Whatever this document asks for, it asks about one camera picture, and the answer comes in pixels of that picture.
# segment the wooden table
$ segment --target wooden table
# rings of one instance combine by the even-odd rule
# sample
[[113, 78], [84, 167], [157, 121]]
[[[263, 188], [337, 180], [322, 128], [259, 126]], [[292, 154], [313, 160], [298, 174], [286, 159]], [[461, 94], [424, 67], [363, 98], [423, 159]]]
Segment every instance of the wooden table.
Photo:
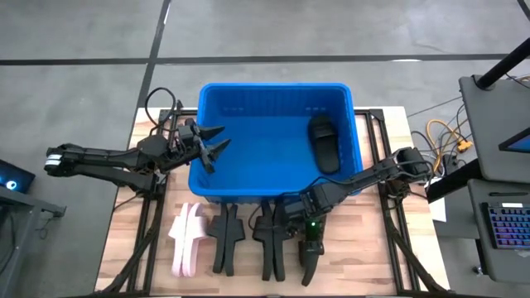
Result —
[[[392, 151], [411, 147], [412, 138], [403, 107], [382, 108], [386, 118], [388, 136]], [[159, 108], [150, 110], [157, 115]], [[364, 167], [373, 164], [366, 122], [357, 117], [357, 129]], [[148, 133], [152, 124], [143, 109], [139, 109], [132, 131], [130, 147]], [[214, 274], [212, 264], [215, 254], [215, 239], [208, 238], [200, 243], [196, 275], [193, 278], [176, 278], [171, 274], [175, 247], [174, 239], [167, 236], [174, 218], [180, 214], [185, 202], [205, 204], [209, 219], [219, 214], [219, 206], [208, 204], [203, 198], [193, 195], [188, 188], [189, 167], [175, 169], [169, 178], [166, 203], [161, 224], [157, 258], [152, 278], [152, 295], [282, 295], [282, 296], [337, 296], [394, 294], [394, 282], [388, 256], [388, 245], [383, 226], [383, 216], [376, 187], [370, 187], [361, 194], [350, 196], [343, 204], [328, 215], [325, 228], [325, 255], [320, 257], [316, 274], [307, 287], [301, 285], [302, 268], [298, 265], [296, 240], [284, 242], [284, 259], [287, 278], [284, 282], [262, 281], [262, 244], [252, 240], [252, 231], [247, 227], [247, 218], [256, 208], [255, 204], [242, 204], [238, 217], [245, 223], [246, 240], [236, 244], [235, 276]], [[421, 186], [413, 191], [422, 193]], [[120, 189], [116, 204], [132, 197], [129, 189]], [[105, 288], [119, 273], [130, 257], [142, 199], [135, 199], [118, 209], [112, 217], [105, 244], [96, 290]], [[423, 198], [409, 196], [403, 202], [407, 226], [412, 241], [412, 250], [427, 271], [445, 288], [449, 288], [440, 247], [431, 219], [429, 206]], [[403, 274], [407, 267], [400, 254]], [[143, 268], [140, 266], [137, 286], [142, 285]], [[410, 289], [408, 276], [404, 276], [405, 287]]]

